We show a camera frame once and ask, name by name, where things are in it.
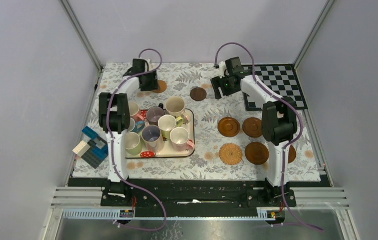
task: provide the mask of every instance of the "chessboard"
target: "chessboard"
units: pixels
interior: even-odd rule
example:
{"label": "chessboard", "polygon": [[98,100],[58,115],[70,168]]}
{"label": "chessboard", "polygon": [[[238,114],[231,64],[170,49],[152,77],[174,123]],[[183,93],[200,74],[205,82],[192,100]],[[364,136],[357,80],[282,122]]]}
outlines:
{"label": "chessboard", "polygon": [[[244,65],[245,69],[251,70],[251,65]],[[255,65],[256,75],[275,93],[282,97],[291,97],[295,100],[295,109],[307,109],[304,94],[299,84],[298,76],[289,64]],[[243,100],[247,111],[260,111],[262,106],[257,106],[254,99],[243,93]]]}

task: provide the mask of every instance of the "mug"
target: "mug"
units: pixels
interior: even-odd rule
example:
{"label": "mug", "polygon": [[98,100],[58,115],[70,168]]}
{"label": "mug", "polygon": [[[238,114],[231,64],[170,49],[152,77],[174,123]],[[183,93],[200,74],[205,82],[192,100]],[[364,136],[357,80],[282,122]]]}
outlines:
{"label": "mug", "polygon": [[142,130],[142,139],[149,151],[157,153],[164,148],[161,130],[156,125],[149,125]]}
{"label": "mug", "polygon": [[175,127],[179,127],[183,124],[183,118],[175,118],[172,115],[163,115],[158,120],[158,127],[161,130],[162,136],[166,139],[170,139],[171,130]]}
{"label": "mug", "polygon": [[179,126],[171,130],[170,140],[173,148],[179,152],[195,149],[195,144],[189,139],[189,131],[184,127]]}
{"label": "mug", "polygon": [[142,116],[142,111],[140,110],[140,107],[136,102],[129,101],[128,109],[130,110],[130,117],[134,119],[134,121],[138,122],[143,121],[145,119]]}
{"label": "mug", "polygon": [[172,96],[165,102],[165,110],[174,117],[182,117],[185,123],[191,121],[189,115],[186,113],[186,104],[179,96]]}
{"label": "mug", "polygon": [[138,155],[143,148],[140,136],[135,132],[128,132],[125,134],[125,151],[131,155]]}
{"label": "mug", "polygon": [[130,126],[128,127],[127,131],[128,132],[135,132],[139,133],[143,128],[145,127],[145,122],[144,121],[134,121],[134,119],[130,118]]}
{"label": "mug", "polygon": [[163,105],[159,104],[159,106],[153,106],[148,109],[146,112],[146,120],[151,125],[158,125],[158,120],[163,115],[165,115],[164,109],[162,108]]}

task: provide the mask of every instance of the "round wooden coaster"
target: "round wooden coaster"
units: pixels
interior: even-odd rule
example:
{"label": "round wooden coaster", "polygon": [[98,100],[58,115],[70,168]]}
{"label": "round wooden coaster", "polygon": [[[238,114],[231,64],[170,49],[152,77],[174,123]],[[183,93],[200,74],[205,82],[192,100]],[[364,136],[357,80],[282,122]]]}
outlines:
{"label": "round wooden coaster", "polygon": [[167,89],[167,83],[162,80],[158,80],[158,86],[159,88],[156,90],[152,90],[152,92],[156,94],[160,94],[160,93],[165,92],[165,90]]}
{"label": "round wooden coaster", "polygon": [[245,156],[251,163],[261,165],[268,160],[268,149],[260,142],[251,142],[245,148]]}
{"label": "round wooden coaster", "polygon": [[239,122],[232,117],[224,117],[218,122],[218,131],[225,137],[234,137],[240,131]]}
{"label": "round wooden coaster", "polygon": [[234,143],[226,143],[220,148],[218,153],[223,163],[236,165],[242,161],[242,149]]}
{"label": "round wooden coaster", "polygon": [[262,136],[261,120],[256,117],[249,117],[243,121],[242,129],[251,138]]}
{"label": "round wooden coaster", "polygon": [[190,97],[195,101],[202,101],[206,98],[206,90],[201,87],[195,87],[190,91]]}
{"label": "round wooden coaster", "polygon": [[289,147],[289,159],[287,160],[287,163],[291,163],[293,161],[295,161],[295,158],[296,158],[296,150],[295,148],[291,145]]}

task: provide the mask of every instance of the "dark brown coaster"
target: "dark brown coaster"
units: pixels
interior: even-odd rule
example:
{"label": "dark brown coaster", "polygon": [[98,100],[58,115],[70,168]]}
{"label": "dark brown coaster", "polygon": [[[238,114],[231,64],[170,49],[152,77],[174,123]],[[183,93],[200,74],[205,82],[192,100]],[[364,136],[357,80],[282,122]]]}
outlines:
{"label": "dark brown coaster", "polygon": [[243,131],[251,138],[258,138],[262,136],[261,120],[256,117],[247,118],[242,125]]}
{"label": "dark brown coaster", "polygon": [[245,148],[245,156],[251,163],[261,165],[268,160],[268,149],[260,142],[251,142]]}
{"label": "dark brown coaster", "polygon": [[159,88],[156,90],[152,90],[152,92],[156,94],[160,94],[160,93],[165,92],[165,90],[167,89],[167,83],[162,80],[158,80],[158,86]]}
{"label": "dark brown coaster", "polygon": [[242,149],[234,143],[226,143],[220,148],[220,159],[227,165],[236,165],[242,161]]}
{"label": "dark brown coaster", "polygon": [[293,161],[295,161],[295,158],[296,158],[296,150],[295,148],[291,145],[289,147],[289,157],[288,157],[288,160],[287,160],[287,163],[291,163]]}
{"label": "dark brown coaster", "polygon": [[239,122],[232,117],[224,117],[218,122],[218,131],[225,137],[234,137],[240,131]]}
{"label": "dark brown coaster", "polygon": [[195,87],[190,91],[190,97],[195,101],[202,101],[206,98],[206,91],[201,87]]}

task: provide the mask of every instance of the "wall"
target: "wall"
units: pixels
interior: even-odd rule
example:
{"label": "wall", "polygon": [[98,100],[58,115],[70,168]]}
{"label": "wall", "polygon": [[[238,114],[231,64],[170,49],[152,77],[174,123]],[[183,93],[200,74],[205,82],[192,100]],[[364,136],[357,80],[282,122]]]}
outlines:
{"label": "wall", "polygon": [[336,2],[298,72],[361,239],[378,239],[378,1]]}
{"label": "wall", "polygon": [[39,236],[95,76],[59,1],[0,1],[0,239]]}
{"label": "wall", "polygon": [[[257,63],[293,63],[326,0],[70,0],[102,63],[155,48],[165,62],[214,61],[239,42]],[[154,54],[146,56],[155,60]],[[228,46],[219,60],[249,56]]]}

